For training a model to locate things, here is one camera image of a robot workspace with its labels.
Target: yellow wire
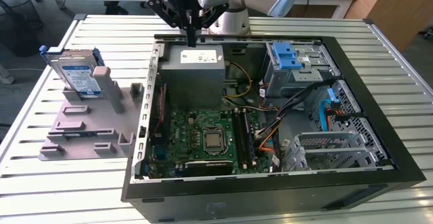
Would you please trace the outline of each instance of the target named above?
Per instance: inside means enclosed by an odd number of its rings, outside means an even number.
[[[249,84],[250,84],[250,86],[249,86],[249,89],[246,90],[246,92],[243,92],[243,93],[241,93],[241,94],[238,94],[238,95],[227,95],[227,96],[223,96],[223,98],[238,98],[238,97],[245,96],[245,95],[250,92],[250,90],[251,90],[251,87],[253,87],[251,77],[250,77],[249,73],[246,72],[246,70],[241,67],[241,65],[238,65],[238,64],[234,63],[234,62],[230,62],[230,63],[231,63],[234,66],[237,66],[237,67],[242,70],[242,72],[245,73],[245,75],[246,75],[247,78],[249,78]]]

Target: green circuit board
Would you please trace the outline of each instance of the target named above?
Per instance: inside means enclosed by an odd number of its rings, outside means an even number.
[[[174,111],[171,114],[170,145],[167,149],[169,162],[223,161],[234,162],[233,174],[267,172],[266,156],[257,158],[257,166],[249,169],[238,167],[235,136],[233,132],[233,119],[230,110],[194,110]],[[251,131],[259,128],[255,111],[247,112]],[[221,151],[206,151],[205,135],[209,132],[222,135],[223,145]],[[175,169],[166,167],[159,173],[162,177],[175,177]]]

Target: hard drive label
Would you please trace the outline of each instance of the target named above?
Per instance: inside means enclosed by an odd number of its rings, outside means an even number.
[[[68,81],[75,87],[75,90],[80,94],[87,95],[87,97],[94,97],[95,95],[100,94],[100,87],[96,80],[91,76],[92,71],[90,66],[62,66],[62,69]]]

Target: power supply label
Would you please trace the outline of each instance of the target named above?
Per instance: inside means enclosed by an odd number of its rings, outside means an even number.
[[[100,94],[100,87],[91,76],[92,71],[87,65],[63,66],[64,75],[72,83],[75,90],[84,96],[92,97]]]
[[[181,63],[217,63],[215,50],[183,50],[181,52]]]

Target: chip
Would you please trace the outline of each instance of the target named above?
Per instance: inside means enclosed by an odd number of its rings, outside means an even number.
[[[225,134],[221,127],[203,130],[203,151],[215,156],[225,150]]]
[[[206,134],[206,147],[214,148],[214,147],[222,147],[222,142],[219,141],[219,134]]]

